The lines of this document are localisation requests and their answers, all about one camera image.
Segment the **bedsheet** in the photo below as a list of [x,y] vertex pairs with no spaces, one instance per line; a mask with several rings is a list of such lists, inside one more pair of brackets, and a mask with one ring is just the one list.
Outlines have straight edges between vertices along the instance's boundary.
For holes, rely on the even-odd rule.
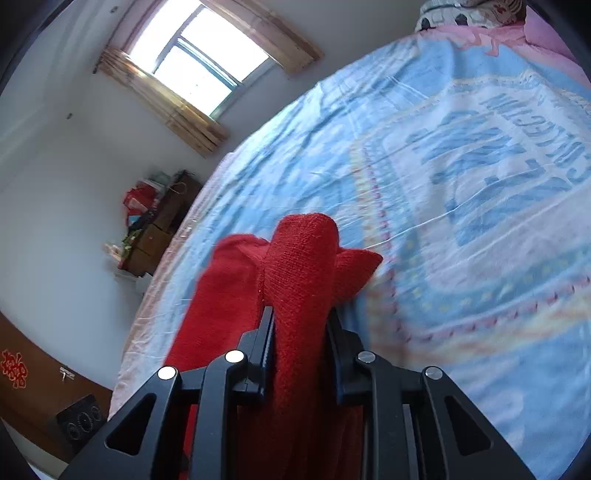
[[139,310],[111,414],[162,364],[230,233],[323,212],[384,261],[345,327],[443,367],[540,480],[591,430],[591,90],[522,26],[441,27],[320,82],[228,155]]

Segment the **speaker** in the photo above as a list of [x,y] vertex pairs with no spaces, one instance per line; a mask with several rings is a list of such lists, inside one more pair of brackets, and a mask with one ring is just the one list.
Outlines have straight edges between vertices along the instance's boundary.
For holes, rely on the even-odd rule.
[[56,415],[57,426],[75,455],[107,422],[94,395],[87,395]]

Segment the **white wall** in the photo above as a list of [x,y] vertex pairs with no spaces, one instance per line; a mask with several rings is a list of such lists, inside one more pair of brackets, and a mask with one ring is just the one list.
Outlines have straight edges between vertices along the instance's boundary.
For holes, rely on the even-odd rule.
[[103,152],[76,117],[0,194],[0,310],[40,348],[112,388],[141,300],[102,251],[125,233],[142,172]]
[[104,74],[88,75],[80,113],[87,127],[121,157],[165,170],[186,167],[203,180],[227,152],[316,82],[364,54],[413,31],[423,0],[262,0],[325,57],[292,79],[273,67],[247,90],[219,121],[230,138],[207,159],[201,158],[154,118],[140,101]]

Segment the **curtain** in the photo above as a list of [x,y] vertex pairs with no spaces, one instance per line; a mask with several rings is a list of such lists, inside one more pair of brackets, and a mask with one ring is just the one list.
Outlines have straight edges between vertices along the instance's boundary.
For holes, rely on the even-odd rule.
[[202,156],[215,151],[228,133],[215,120],[139,68],[126,53],[107,47],[99,70],[135,92],[156,116]]
[[312,43],[299,36],[275,12],[258,0],[201,0],[261,47],[283,69],[294,74],[323,57]]

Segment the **red knitted fabric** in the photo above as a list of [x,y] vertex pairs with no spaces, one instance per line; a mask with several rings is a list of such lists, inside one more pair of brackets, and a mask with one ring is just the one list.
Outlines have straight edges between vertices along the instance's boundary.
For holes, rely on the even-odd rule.
[[239,413],[239,480],[359,478],[362,416],[335,405],[324,329],[330,308],[353,297],[381,260],[340,248],[335,223],[318,213],[285,217],[270,243],[233,235],[213,251],[166,363],[181,371],[207,365],[273,306],[272,393],[263,407]]

